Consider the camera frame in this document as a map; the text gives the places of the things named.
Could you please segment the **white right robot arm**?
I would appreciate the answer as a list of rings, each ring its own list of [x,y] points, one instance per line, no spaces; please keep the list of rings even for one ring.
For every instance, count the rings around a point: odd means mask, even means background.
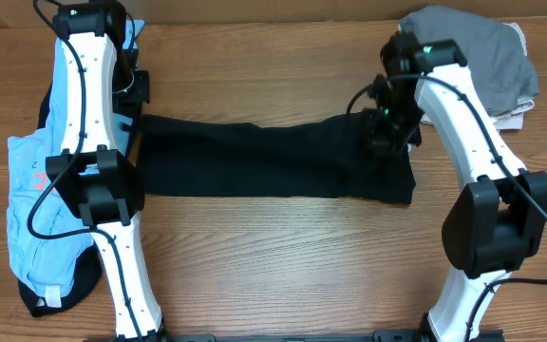
[[[419,144],[423,116],[434,125],[461,193],[443,222],[451,267],[436,304],[417,329],[382,330],[376,341],[501,341],[481,332],[498,283],[539,249],[547,213],[547,174],[530,172],[493,126],[452,40],[422,44],[397,31],[380,54],[385,73],[366,89],[368,149],[397,157]]]

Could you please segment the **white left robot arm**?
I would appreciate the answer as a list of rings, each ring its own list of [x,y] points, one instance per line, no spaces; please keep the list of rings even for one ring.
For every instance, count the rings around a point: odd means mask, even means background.
[[[141,249],[144,186],[115,136],[114,112],[137,120],[149,100],[149,75],[128,60],[126,10],[118,1],[61,5],[54,32],[66,59],[66,128],[47,176],[80,234],[94,239],[116,315],[116,340],[162,341],[163,314]]]

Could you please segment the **black t-shirt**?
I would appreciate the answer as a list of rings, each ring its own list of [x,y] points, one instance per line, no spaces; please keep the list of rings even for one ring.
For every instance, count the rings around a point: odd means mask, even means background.
[[[150,194],[170,197],[358,198],[409,204],[407,153],[368,149],[369,112],[260,127],[146,115],[137,169]]]

